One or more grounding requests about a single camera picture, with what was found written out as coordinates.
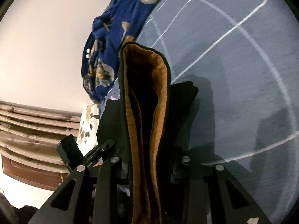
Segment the black pants with orange lining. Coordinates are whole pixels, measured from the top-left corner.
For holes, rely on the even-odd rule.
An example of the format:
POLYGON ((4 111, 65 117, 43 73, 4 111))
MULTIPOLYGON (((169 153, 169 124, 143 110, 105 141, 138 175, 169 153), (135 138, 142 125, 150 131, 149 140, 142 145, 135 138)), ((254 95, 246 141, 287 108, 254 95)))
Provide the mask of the black pants with orange lining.
POLYGON ((115 142, 100 168, 94 223, 185 223, 190 169, 184 163, 186 122, 198 94, 191 82, 171 84, 159 51, 138 43, 120 50, 121 97, 108 101, 97 132, 115 142))

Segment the blue checked bed sheet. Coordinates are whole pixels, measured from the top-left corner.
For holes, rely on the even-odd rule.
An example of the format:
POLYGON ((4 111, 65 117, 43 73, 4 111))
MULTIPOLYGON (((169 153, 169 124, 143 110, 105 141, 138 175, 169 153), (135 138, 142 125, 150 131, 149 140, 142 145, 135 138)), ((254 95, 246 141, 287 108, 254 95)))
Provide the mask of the blue checked bed sheet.
POLYGON ((284 0, 161 0, 138 42, 199 89, 187 147, 226 167, 272 223, 298 199, 298 21, 284 0))

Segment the brown wooden bed frame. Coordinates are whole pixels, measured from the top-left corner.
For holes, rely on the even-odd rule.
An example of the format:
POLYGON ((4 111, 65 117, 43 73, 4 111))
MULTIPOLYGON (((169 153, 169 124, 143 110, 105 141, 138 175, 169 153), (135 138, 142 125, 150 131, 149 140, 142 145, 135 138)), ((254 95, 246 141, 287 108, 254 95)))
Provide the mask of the brown wooden bed frame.
POLYGON ((37 188, 54 191, 67 178, 67 173, 41 170, 18 163, 2 156, 3 173, 22 183, 37 188))

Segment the blue dog print blanket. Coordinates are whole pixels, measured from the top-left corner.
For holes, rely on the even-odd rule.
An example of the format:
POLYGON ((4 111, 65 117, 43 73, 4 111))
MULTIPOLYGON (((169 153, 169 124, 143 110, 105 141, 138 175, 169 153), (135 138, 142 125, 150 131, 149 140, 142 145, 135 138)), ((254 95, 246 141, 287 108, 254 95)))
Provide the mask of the blue dog print blanket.
POLYGON ((160 0, 111 0, 92 23, 82 55, 83 87, 95 104, 104 102, 119 70, 119 51, 135 41, 160 0))

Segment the white floral pillow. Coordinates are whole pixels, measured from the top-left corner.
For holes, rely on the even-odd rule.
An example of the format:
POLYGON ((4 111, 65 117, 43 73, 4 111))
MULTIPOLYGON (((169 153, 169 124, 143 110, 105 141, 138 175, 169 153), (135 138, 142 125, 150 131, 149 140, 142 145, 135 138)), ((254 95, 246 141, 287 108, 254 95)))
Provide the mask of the white floral pillow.
POLYGON ((100 109, 97 104, 88 105, 81 115, 80 129, 76 142, 84 156, 98 145, 96 134, 99 119, 100 109))

